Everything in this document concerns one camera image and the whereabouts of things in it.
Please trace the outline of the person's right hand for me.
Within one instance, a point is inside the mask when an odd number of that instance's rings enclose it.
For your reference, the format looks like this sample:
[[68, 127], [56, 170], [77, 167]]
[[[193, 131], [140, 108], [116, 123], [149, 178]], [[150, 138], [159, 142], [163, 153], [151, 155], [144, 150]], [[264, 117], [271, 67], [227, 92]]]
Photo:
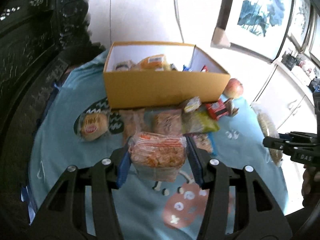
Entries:
[[315, 167], [304, 165], [303, 184], [302, 184], [302, 196], [305, 198], [310, 194], [311, 184], [313, 182], [319, 182], [320, 174]]

